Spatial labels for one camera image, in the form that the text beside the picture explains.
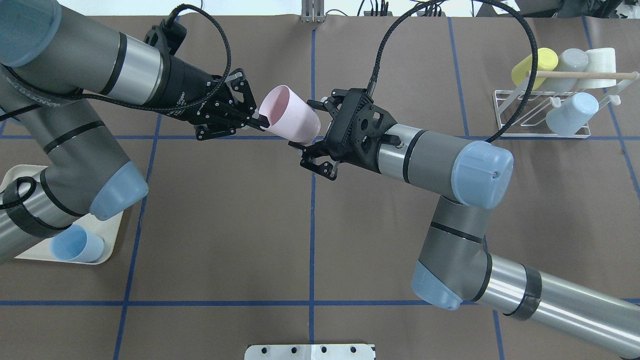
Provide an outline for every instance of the light blue cup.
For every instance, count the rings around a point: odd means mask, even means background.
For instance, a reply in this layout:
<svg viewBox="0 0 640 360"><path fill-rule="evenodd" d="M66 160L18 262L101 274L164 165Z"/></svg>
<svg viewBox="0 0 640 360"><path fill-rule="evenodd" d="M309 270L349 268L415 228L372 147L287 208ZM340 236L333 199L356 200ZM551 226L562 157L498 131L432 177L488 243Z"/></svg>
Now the light blue cup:
<svg viewBox="0 0 640 360"><path fill-rule="evenodd" d="M577 133L599 109L598 100L593 95L579 92L565 100L559 108L549 110L547 126L560 136L571 136Z"/></svg>
<svg viewBox="0 0 640 360"><path fill-rule="evenodd" d="M60 261L91 263L102 256L104 240L79 225L71 225L51 239L49 248Z"/></svg>

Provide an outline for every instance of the pink cup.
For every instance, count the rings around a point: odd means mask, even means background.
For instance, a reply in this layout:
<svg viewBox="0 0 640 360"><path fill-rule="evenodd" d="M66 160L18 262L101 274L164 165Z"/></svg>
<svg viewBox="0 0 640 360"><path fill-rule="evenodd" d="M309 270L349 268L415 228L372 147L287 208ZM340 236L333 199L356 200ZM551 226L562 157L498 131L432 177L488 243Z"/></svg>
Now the pink cup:
<svg viewBox="0 0 640 360"><path fill-rule="evenodd" d="M318 115L287 85L270 91L258 113L269 120L265 130L292 142L311 143L320 132Z"/></svg>

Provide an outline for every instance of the white wire rack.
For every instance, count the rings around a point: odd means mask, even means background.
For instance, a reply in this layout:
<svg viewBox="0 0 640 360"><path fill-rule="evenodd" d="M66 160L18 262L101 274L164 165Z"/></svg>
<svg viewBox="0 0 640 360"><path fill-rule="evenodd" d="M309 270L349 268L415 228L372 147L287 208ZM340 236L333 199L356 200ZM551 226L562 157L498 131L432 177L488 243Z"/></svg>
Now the white wire rack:
<svg viewBox="0 0 640 360"><path fill-rule="evenodd" d="M580 76L585 78L587 76L594 77L594 74L590 73L562 73L562 72L538 72L538 76L544 75L545 77L567 77L567 76ZM607 106L609 103L617 106L620 105L621 100L618 95L622 90L631 85L638 79L638 73L633 72L629 74L609 74L606 75L609 78L617 77L622 78L618 84L607 89L604 96L598 101L599 110ZM493 92L493 108L495 110L495 119L498 125L498 129L502 129L507 121L511 118L515 110L518 108L522 96L527 87L529 78L516 87L515 90L496 90ZM517 137L539 137L539 138L588 138L591 136L591 130L589 124L582 126L574 135L560 136L555 134L547 126L545 119L547 112L552 108L558 108L562 105L562 102L567 100L573 94L582 92L584 89L578 89L575 92L531 92L531 96L527 105L524 108L523 114L512 124L512 126L505 132L508 136Z"/></svg>

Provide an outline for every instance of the light blue joint cap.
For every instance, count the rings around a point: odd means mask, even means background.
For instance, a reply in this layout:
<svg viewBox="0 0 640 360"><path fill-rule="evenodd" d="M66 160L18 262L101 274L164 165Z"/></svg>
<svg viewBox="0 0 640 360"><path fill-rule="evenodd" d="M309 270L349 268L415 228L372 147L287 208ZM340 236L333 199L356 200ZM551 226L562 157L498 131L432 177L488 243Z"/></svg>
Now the light blue joint cap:
<svg viewBox="0 0 640 360"><path fill-rule="evenodd" d="M62 6L56 0L0 0L0 63L28 64L58 31Z"/></svg>
<svg viewBox="0 0 640 360"><path fill-rule="evenodd" d="M133 161L122 165L100 189L89 212L105 221L147 196L149 187Z"/></svg>
<svg viewBox="0 0 640 360"><path fill-rule="evenodd" d="M462 304L462 299L435 277L420 261L415 264L411 289L420 299L446 310L458 310Z"/></svg>
<svg viewBox="0 0 640 360"><path fill-rule="evenodd" d="M502 201L512 173L508 150L483 141L469 143L453 164L453 194L464 205L493 209Z"/></svg>

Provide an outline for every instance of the yellow cup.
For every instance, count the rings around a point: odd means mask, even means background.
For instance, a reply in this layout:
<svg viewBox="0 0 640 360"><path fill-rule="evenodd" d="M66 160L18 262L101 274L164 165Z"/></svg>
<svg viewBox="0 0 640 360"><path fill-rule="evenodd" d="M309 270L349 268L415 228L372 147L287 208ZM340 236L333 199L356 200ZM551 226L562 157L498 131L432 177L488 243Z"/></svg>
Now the yellow cup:
<svg viewBox="0 0 640 360"><path fill-rule="evenodd" d="M518 86L527 77L527 71L531 70L532 55L527 56L511 70L511 80ZM548 47L538 49L538 71L553 71L558 66L558 55ZM533 90L537 89L547 78L536 78Z"/></svg>

